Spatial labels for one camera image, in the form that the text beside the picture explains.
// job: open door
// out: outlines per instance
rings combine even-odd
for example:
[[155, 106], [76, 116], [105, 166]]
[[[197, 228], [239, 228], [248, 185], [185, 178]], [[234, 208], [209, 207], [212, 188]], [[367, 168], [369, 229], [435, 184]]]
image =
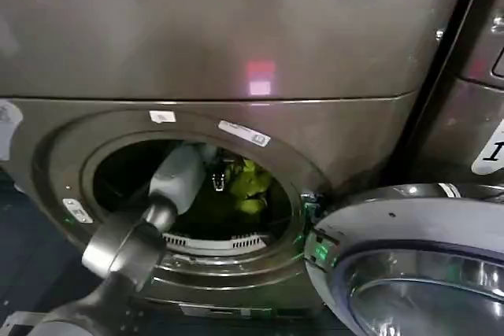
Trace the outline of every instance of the open door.
[[309, 276], [357, 335], [504, 332], [504, 187], [421, 184], [359, 195], [309, 233]]

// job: number sticker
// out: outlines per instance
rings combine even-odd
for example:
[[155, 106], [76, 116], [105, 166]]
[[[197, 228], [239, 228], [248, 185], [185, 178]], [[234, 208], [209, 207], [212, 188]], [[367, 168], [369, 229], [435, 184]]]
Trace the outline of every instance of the number sticker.
[[477, 175], [490, 175], [501, 168], [504, 168], [504, 120], [472, 163], [471, 170]]

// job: washing machine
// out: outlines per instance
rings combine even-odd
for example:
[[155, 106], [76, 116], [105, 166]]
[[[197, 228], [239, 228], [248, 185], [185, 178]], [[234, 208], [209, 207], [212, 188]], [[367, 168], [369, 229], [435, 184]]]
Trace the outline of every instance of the washing machine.
[[403, 183], [504, 182], [504, 0], [459, 4], [450, 53], [401, 148]]
[[[109, 214], [146, 209], [172, 149], [213, 149], [139, 296], [304, 314], [322, 304], [307, 232], [379, 182], [456, 1], [0, 0], [1, 166], [83, 247]], [[241, 197], [263, 205], [222, 200], [226, 172], [267, 177]]]

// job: green light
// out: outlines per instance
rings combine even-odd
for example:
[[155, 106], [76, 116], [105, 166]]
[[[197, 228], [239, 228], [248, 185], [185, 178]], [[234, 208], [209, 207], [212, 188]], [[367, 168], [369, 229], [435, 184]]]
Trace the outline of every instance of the green light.
[[325, 259], [328, 258], [328, 249], [326, 247], [324, 247], [323, 245], [319, 245], [316, 249], [315, 249], [315, 254], [318, 256], [319, 259], [325, 261]]

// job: sticker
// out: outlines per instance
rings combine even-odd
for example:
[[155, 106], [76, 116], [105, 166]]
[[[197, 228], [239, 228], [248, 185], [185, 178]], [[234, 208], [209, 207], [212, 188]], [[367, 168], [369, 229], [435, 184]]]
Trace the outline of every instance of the sticker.
[[221, 121], [219, 123], [219, 128], [229, 134], [245, 139], [246, 141], [252, 142], [254, 145], [258, 145], [260, 147], [266, 147], [268, 142], [271, 140], [271, 137], [264, 135], [259, 131], [249, 129], [248, 127], [241, 125], [232, 124], [227, 121]]
[[163, 124], [164, 122], [176, 122], [175, 112], [170, 110], [150, 110], [150, 119], [156, 124]]
[[471, 166], [477, 175], [490, 175], [501, 168], [504, 168], [504, 120], [497, 126]]
[[10, 143], [23, 113], [14, 104], [0, 99], [0, 161], [10, 158]]
[[87, 214], [80, 202], [73, 198], [63, 198], [63, 205], [81, 223], [93, 223], [93, 219]]

